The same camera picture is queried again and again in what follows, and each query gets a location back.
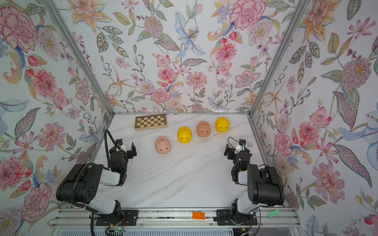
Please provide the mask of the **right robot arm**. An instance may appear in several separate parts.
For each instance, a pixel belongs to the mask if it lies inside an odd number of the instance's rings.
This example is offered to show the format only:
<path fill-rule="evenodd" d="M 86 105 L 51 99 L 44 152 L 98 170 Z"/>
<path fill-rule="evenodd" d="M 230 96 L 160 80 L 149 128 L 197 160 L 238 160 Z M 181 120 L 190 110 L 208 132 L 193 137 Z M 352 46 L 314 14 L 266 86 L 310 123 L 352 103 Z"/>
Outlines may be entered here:
<path fill-rule="evenodd" d="M 251 164 L 252 154 L 246 144 L 244 139 L 238 140 L 236 146 L 228 141 L 224 151 L 224 156 L 233 162 L 232 181 L 247 188 L 247 194 L 234 200 L 230 207 L 228 218 L 236 224 L 254 214 L 260 205 L 274 207 L 284 203 L 283 182 L 276 168 Z"/>

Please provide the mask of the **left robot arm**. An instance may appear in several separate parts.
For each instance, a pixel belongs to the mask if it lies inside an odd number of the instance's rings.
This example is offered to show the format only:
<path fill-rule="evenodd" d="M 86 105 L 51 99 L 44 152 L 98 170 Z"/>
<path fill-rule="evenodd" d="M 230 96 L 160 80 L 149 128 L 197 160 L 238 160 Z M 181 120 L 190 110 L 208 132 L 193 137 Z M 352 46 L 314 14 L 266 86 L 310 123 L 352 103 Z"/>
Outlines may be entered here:
<path fill-rule="evenodd" d="M 123 186 L 130 159 L 137 156 L 136 147 L 126 150 L 119 139 L 108 153 L 108 167 L 102 164 L 76 164 L 59 185 L 58 201 L 72 204 L 98 215 L 106 223 L 118 223 L 125 218 L 121 204 L 98 191 L 100 185 Z"/>

